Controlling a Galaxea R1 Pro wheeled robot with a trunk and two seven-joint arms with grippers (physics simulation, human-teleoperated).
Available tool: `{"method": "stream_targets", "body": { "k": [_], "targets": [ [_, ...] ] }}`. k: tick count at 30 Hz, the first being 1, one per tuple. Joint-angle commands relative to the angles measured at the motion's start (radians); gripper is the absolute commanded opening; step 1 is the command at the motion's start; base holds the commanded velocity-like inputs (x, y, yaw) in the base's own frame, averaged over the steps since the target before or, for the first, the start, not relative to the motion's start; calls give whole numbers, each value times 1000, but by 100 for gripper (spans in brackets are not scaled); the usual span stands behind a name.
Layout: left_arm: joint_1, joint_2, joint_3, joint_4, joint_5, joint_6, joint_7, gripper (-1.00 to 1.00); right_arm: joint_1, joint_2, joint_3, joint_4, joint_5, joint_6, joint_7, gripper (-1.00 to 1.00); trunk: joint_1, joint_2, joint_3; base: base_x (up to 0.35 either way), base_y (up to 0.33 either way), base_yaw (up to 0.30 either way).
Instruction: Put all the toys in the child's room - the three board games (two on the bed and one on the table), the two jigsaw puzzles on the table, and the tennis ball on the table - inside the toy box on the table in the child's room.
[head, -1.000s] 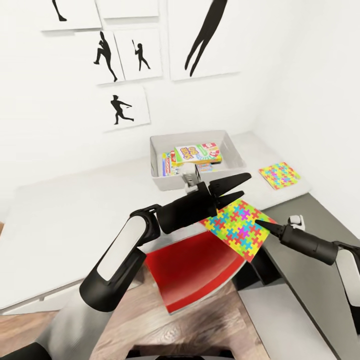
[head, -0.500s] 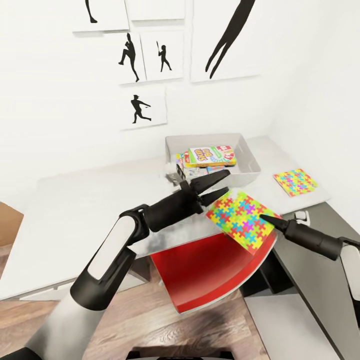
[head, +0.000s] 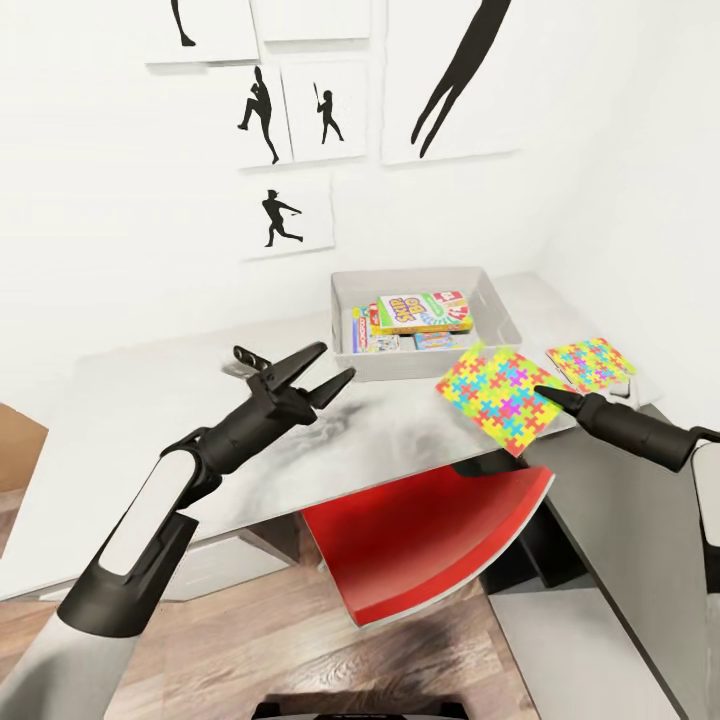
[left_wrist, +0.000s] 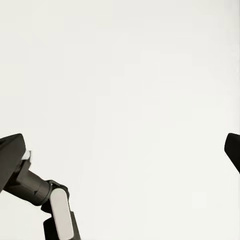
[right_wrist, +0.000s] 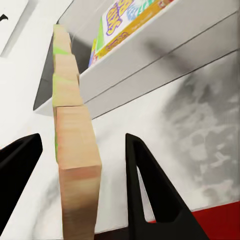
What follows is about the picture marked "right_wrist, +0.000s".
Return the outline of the board game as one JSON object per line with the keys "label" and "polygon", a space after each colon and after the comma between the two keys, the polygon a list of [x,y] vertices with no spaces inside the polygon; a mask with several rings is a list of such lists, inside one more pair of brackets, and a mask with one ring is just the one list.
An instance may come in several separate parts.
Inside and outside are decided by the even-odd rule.
{"label": "board game", "polygon": [[95,55],[100,60],[174,0],[115,0],[101,16]]}
{"label": "board game", "polygon": [[88,68],[91,67],[93,64],[96,64],[97,61],[99,61],[99,57],[96,55],[97,40],[98,38],[96,38],[96,40],[94,40],[93,42],[93,47],[91,51],[91,57],[90,57]]}

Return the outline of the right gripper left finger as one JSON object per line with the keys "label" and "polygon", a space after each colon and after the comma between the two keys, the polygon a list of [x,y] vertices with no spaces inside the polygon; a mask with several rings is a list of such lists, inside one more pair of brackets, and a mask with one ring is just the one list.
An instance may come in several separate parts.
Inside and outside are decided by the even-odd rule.
{"label": "right gripper left finger", "polygon": [[42,152],[39,133],[24,136],[0,150],[0,236]]}

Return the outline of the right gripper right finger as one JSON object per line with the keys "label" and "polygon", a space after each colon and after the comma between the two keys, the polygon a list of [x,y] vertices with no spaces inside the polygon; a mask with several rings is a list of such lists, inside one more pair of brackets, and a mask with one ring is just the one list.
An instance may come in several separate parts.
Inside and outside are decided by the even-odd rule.
{"label": "right gripper right finger", "polygon": [[[125,134],[129,240],[210,240],[145,142]],[[139,168],[155,222],[145,220]]]}

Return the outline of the jigsaw puzzle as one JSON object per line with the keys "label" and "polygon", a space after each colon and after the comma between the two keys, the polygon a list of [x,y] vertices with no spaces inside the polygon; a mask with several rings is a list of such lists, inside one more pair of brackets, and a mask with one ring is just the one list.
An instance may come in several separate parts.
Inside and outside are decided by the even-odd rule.
{"label": "jigsaw puzzle", "polygon": [[52,108],[63,240],[94,240],[102,160],[65,24],[53,24]]}

